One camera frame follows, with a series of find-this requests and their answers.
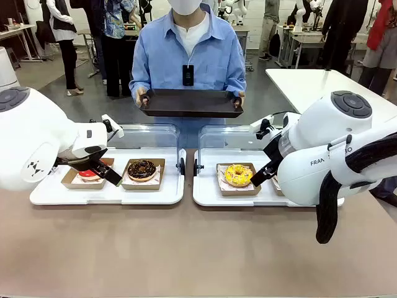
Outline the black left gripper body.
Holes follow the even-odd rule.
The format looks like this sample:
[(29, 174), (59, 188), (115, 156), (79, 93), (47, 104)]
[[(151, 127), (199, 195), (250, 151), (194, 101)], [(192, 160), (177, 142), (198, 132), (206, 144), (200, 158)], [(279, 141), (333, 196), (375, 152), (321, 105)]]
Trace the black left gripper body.
[(77, 157), (71, 150), (65, 150), (56, 157), (55, 166), (68, 165), (76, 170), (103, 170), (107, 166), (100, 159), (106, 152), (105, 148), (84, 157)]

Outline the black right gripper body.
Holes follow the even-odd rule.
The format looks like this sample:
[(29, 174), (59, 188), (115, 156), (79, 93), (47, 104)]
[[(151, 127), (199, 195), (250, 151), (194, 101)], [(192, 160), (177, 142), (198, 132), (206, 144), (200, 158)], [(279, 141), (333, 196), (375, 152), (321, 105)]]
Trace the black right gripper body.
[(266, 171), (277, 171), (279, 164), (283, 160), (283, 156), (279, 150), (279, 141), (281, 137), (282, 134), (278, 133), (263, 149), (264, 153), (270, 159), (270, 161), (265, 165)]

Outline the person's right hand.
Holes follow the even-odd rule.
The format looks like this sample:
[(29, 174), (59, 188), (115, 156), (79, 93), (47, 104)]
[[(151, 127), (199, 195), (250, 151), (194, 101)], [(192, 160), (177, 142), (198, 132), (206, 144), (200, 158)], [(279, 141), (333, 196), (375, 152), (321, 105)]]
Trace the person's right hand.
[(138, 107), (146, 106), (148, 98), (146, 97), (147, 90), (144, 87), (139, 87), (136, 90), (136, 104)]

